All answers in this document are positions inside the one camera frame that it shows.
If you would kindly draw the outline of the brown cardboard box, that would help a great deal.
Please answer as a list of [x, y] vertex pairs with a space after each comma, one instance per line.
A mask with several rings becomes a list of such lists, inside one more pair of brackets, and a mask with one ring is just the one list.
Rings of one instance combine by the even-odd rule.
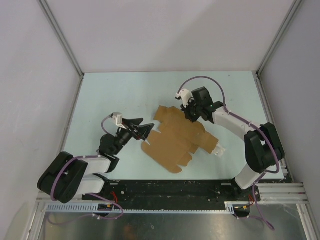
[[211, 154], [219, 143], [202, 123], [186, 119], [174, 106], [160, 105], [153, 119], [160, 125], [157, 131], [150, 132], [141, 149], [170, 173], [180, 173], [181, 166], [186, 167], [199, 148]]

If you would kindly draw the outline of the aluminium corner post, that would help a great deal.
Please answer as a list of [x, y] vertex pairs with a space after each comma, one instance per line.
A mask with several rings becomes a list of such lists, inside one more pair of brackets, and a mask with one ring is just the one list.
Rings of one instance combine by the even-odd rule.
[[77, 74], [82, 78], [84, 76], [84, 72], [82, 71], [80, 64], [78, 63], [74, 52], [72, 51], [72, 48], [70, 47], [61, 27], [58, 23], [53, 11], [51, 10], [50, 5], [46, 0], [37, 0], [37, 3], [39, 4], [41, 10], [44, 13], [44, 16], [46, 17], [48, 23], [50, 24], [57, 40], [59, 41], [62, 49], [64, 50], [66, 56], [68, 57], [71, 65], [77, 72]]
[[304, 3], [304, 0], [294, 0], [288, 10], [288, 12], [286, 13], [279, 29], [277, 30], [269, 48], [267, 49], [264, 57], [262, 58], [261, 63], [259, 64], [257, 70], [256, 70], [256, 75], [260, 76], [264, 69], [266, 68], [267, 64], [269, 63], [269, 61], [271, 60], [271, 58], [273, 57], [276, 49], [278, 48], [278, 46], [280, 45], [281, 41], [283, 40], [283, 38], [285, 37], [287, 31], [290, 28], [290, 25], [292, 24], [294, 18], [296, 17], [296, 15], [298, 14], [300, 8], [302, 7]]

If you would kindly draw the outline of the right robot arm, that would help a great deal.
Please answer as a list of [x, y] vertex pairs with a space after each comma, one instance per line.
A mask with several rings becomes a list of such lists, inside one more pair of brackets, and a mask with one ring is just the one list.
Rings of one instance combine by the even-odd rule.
[[265, 174], [277, 174], [280, 160], [285, 152], [276, 127], [267, 122], [257, 124], [227, 109], [223, 101], [212, 100], [205, 87], [193, 91], [181, 89], [175, 98], [182, 101], [181, 110], [185, 118], [196, 122], [199, 118], [219, 125], [244, 142], [246, 164], [242, 171], [232, 180], [231, 196], [242, 201], [249, 194], [249, 189]]

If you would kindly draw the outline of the right aluminium corner post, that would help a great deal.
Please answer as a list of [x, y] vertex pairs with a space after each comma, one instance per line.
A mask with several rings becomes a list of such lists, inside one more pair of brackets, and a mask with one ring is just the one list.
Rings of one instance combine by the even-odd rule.
[[286, 13], [279, 29], [277, 30], [269, 48], [267, 49], [264, 57], [262, 58], [261, 63], [259, 64], [257, 70], [256, 70], [256, 75], [260, 76], [264, 69], [266, 68], [267, 64], [269, 63], [269, 61], [271, 60], [271, 58], [273, 57], [276, 49], [278, 48], [278, 46], [280, 45], [281, 41], [283, 40], [283, 38], [285, 37], [287, 31], [290, 28], [290, 25], [292, 24], [294, 18], [296, 17], [296, 15], [298, 14], [300, 8], [302, 7], [304, 3], [304, 0], [294, 0], [288, 10], [288, 12]]

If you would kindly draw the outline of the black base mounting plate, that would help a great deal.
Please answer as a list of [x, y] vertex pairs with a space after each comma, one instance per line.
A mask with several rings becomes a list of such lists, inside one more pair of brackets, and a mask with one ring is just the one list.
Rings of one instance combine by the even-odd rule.
[[125, 210], [211, 211], [223, 210], [226, 202], [247, 204], [261, 200], [257, 186], [236, 191], [233, 180], [105, 180], [98, 194], [116, 199]]

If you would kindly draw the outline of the left aluminium corner post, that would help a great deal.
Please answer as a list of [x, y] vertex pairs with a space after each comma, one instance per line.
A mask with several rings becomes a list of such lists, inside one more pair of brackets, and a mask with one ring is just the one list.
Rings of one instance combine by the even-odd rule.
[[84, 72], [82, 71], [80, 64], [78, 63], [74, 52], [72, 51], [72, 48], [70, 47], [61, 27], [58, 23], [53, 11], [51, 10], [50, 5], [46, 0], [37, 0], [37, 3], [39, 4], [41, 10], [44, 13], [44, 16], [46, 17], [48, 23], [50, 24], [57, 40], [59, 41], [62, 49], [64, 50], [66, 56], [68, 57], [71, 65], [77, 72], [77, 74], [82, 78], [84, 76]]

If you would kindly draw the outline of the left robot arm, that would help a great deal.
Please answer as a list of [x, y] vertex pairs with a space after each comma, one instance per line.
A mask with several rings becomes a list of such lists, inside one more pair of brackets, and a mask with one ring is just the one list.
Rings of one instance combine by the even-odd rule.
[[37, 182], [37, 188], [54, 202], [66, 204], [75, 196], [95, 195], [100, 200], [110, 196], [111, 188], [101, 177], [113, 172], [120, 159], [118, 154], [131, 139], [146, 141], [154, 123], [143, 124], [143, 118], [127, 119], [119, 112], [104, 118], [117, 126], [116, 134], [105, 128], [95, 155], [73, 156], [60, 152]]

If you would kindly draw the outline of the small white plastic piece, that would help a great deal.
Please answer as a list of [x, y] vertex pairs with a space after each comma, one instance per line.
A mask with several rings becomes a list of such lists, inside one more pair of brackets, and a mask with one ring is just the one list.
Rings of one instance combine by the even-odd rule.
[[223, 146], [221, 146], [220, 144], [218, 144], [215, 147], [215, 149], [213, 150], [213, 153], [215, 156], [221, 158], [224, 155], [225, 151], [226, 151], [226, 149]]

